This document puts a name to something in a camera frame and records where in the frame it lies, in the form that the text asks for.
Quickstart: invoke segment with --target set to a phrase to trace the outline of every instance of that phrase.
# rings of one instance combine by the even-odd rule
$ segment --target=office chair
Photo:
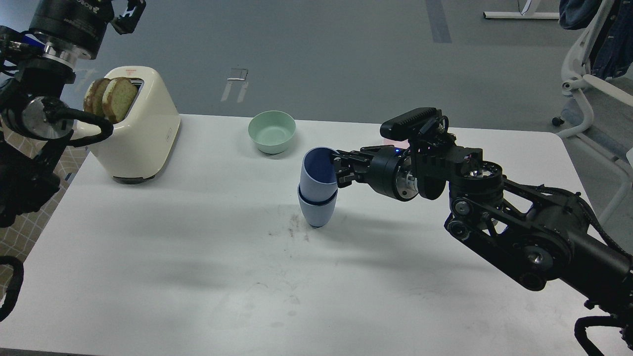
[[[573,99],[565,105],[561,117],[552,120],[556,126],[565,121],[573,124],[557,135],[577,138],[574,141],[580,148],[611,167],[620,180],[620,187],[598,217],[601,224],[611,217],[633,185],[633,96],[627,93],[633,92],[633,80],[621,77],[607,82],[591,74],[597,53],[592,50],[606,39],[605,21],[613,16],[614,5],[622,1],[604,0],[567,53],[561,68],[562,89],[563,95]]]

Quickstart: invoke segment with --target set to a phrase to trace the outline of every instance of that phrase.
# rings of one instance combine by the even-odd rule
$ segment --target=blue cup
[[[330,221],[332,214],[334,214],[334,206],[336,205],[336,196],[338,195],[338,191],[334,191],[334,194],[329,199],[321,203],[306,200],[299,186],[297,187],[297,195],[299,196],[299,206],[301,207],[301,212],[308,224],[314,227],[321,227]]]
[[[334,165],[330,160],[335,150],[328,147],[316,147],[303,156],[299,187],[306,201],[321,204],[338,190]]]

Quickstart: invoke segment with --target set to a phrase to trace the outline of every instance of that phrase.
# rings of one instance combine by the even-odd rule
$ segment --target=toaster
[[[138,91],[112,135],[88,147],[115,181],[137,184],[152,179],[165,165],[180,127],[172,97],[158,72],[149,67],[118,67],[105,77],[127,77]],[[85,137],[98,134],[99,128],[77,122],[75,131]]]

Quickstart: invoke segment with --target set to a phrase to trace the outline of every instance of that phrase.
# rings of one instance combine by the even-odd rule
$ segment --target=chair wheel
[[[565,123],[565,121],[562,118],[558,117],[558,116],[552,119],[552,125],[554,125],[554,126],[560,126],[560,125],[562,125],[564,123]]]

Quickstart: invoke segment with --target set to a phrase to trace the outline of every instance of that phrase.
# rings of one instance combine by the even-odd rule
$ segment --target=toast
[[[105,116],[103,113],[101,102],[103,98],[103,93],[106,91],[106,87],[109,83],[110,79],[108,78],[100,78],[92,82],[84,96],[85,112],[92,113],[100,117]]]
[[[112,124],[123,121],[138,91],[128,78],[119,77],[110,81],[103,93],[102,107],[104,115]]]

